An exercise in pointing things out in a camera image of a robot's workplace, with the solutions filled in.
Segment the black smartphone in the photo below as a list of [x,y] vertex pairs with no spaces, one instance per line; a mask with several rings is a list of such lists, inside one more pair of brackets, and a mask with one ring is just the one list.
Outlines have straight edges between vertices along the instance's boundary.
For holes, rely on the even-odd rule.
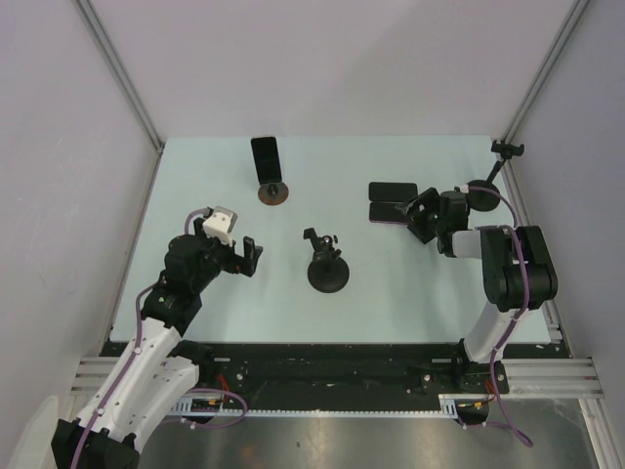
[[368,199],[371,202],[400,203],[418,196],[414,183],[370,182]]

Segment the purple smartphone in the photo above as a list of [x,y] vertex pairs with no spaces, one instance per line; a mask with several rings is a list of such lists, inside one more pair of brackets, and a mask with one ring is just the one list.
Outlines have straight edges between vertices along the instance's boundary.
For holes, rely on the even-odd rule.
[[369,203],[368,220],[371,223],[407,225],[408,218],[396,205],[389,202],[372,201]]

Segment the black phone stand round base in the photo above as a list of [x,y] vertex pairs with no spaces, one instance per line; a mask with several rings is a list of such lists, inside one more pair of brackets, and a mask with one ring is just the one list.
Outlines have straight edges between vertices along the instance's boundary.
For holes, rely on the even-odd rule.
[[475,179],[468,183],[468,206],[478,212],[493,211],[499,205],[501,192],[495,186],[494,180],[507,162],[524,154],[525,145],[515,146],[505,141],[493,141],[490,151],[497,157],[488,176],[485,179]]

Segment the black ball-joint phone stand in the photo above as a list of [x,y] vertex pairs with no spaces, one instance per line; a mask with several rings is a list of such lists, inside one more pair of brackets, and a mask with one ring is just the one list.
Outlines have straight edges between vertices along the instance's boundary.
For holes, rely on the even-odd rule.
[[342,258],[342,251],[336,248],[338,237],[335,234],[319,236],[314,228],[307,228],[303,239],[311,242],[313,250],[307,270],[310,285],[321,293],[343,289],[350,279],[350,268]]

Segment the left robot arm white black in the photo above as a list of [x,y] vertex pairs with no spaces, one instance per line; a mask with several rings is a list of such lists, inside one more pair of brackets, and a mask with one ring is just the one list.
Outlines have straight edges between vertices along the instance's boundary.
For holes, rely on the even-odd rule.
[[187,341],[204,289],[221,273],[252,277],[263,253],[251,237],[236,254],[234,212],[191,212],[168,244],[156,283],[136,301],[136,331],[95,396],[51,441],[60,468],[135,468],[151,434],[192,389],[209,388],[216,367],[209,347]]

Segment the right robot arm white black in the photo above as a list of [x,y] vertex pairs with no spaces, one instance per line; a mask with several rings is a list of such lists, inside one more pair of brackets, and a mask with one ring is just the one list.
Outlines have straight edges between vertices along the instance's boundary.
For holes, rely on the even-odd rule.
[[463,360],[450,368],[451,382],[462,392],[473,392],[484,382],[483,364],[500,360],[525,315],[554,299],[559,288],[539,227],[521,226],[515,212],[510,225],[469,227],[473,209],[499,202],[512,206],[492,185],[472,184],[446,192],[430,188],[396,205],[422,243],[434,240],[448,258],[481,262],[486,303],[460,342]]

